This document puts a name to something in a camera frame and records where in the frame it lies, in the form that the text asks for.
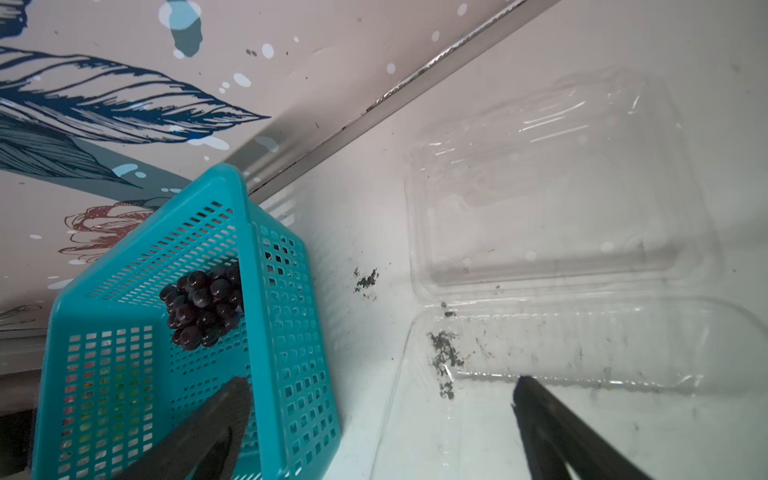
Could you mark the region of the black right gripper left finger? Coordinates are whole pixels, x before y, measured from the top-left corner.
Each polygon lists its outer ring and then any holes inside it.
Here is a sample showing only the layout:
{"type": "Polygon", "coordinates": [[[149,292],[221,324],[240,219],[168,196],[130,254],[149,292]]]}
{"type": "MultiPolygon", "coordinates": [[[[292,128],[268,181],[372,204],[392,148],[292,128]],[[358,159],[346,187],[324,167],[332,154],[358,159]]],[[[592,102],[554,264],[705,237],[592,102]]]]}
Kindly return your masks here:
{"type": "Polygon", "coordinates": [[[231,379],[117,477],[230,479],[251,409],[252,393],[247,380],[231,379]]]}

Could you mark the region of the clear clamshell container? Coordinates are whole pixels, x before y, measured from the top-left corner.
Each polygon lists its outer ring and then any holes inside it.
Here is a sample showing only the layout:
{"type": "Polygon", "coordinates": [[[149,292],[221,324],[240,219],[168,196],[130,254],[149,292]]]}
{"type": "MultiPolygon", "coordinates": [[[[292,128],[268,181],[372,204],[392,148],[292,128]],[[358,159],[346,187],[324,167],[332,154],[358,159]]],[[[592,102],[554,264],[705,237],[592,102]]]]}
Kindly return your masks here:
{"type": "Polygon", "coordinates": [[[434,120],[405,186],[424,307],[373,478],[528,478],[524,377],[651,478],[766,477],[767,328],[706,294],[721,248],[661,80],[574,74],[434,120]]]}

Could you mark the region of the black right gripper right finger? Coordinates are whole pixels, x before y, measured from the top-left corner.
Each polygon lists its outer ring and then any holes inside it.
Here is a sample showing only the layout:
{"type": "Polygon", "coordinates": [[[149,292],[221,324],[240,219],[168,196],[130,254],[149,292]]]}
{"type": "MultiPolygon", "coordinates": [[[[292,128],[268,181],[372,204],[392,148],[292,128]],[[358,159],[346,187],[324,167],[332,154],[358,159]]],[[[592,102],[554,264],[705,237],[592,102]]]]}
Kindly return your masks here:
{"type": "Polygon", "coordinates": [[[519,378],[512,408],[533,479],[648,477],[536,379],[519,378]]]}

